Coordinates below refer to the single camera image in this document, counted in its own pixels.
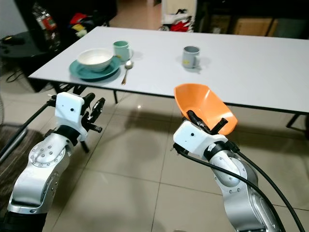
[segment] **wall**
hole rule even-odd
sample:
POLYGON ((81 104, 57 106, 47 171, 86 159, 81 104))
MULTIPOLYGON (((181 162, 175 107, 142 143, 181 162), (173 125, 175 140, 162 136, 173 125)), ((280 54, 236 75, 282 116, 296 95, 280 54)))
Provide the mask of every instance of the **wall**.
POLYGON ((0 0, 0 38, 27 30, 14 0, 0 0))
POLYGON ((187 9, 189 15, 195 16, 197 0, 162 0, 163 14, 175 14, 178 9, 187 9))

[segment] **bottle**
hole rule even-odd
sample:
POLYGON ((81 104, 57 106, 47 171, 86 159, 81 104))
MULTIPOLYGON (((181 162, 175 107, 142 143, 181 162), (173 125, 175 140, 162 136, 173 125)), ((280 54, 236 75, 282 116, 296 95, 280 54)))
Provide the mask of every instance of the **bottle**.
POLYGON ((44 37, 49 50, 57 50, 60 46, 59 32, 57 25, 48 11, 37 2, 32 7, 32 14, 44 32, 44 37))

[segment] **teal plate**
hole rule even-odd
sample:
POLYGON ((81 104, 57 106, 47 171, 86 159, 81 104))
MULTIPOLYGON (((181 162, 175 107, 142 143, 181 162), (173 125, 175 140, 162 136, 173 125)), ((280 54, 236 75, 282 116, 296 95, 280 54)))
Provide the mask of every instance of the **teal plate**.
POLYGON ((111 77, 120 66, 120 60, 117 57, 113 57, 110 65, 101 72, 92 72, 84 68, 77 60, 70 65, 70 72, 72 75, 84 81, 101 81, 111 77))

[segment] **green mug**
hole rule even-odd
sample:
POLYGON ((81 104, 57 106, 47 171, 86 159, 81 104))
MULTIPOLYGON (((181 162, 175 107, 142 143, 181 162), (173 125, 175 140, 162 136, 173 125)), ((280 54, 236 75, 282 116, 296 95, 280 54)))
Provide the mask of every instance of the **green mug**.
POLYGON ((133 51, 129 49, 129 43, 127 41, 114 42, 115 56, 120 58, 121 61, 127 61, 133 56, 133 51))

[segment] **wooden cabinet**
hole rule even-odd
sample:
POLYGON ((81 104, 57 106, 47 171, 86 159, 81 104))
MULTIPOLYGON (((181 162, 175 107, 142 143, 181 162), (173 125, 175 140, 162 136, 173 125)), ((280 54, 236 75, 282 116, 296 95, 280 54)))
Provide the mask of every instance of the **wooden cabinet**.
POLYGON ((274 20, 268 35, 266 35, 270 24, 271 18, 239 18, 234 27, 234 34, 273 36, 278 21, 274 20))

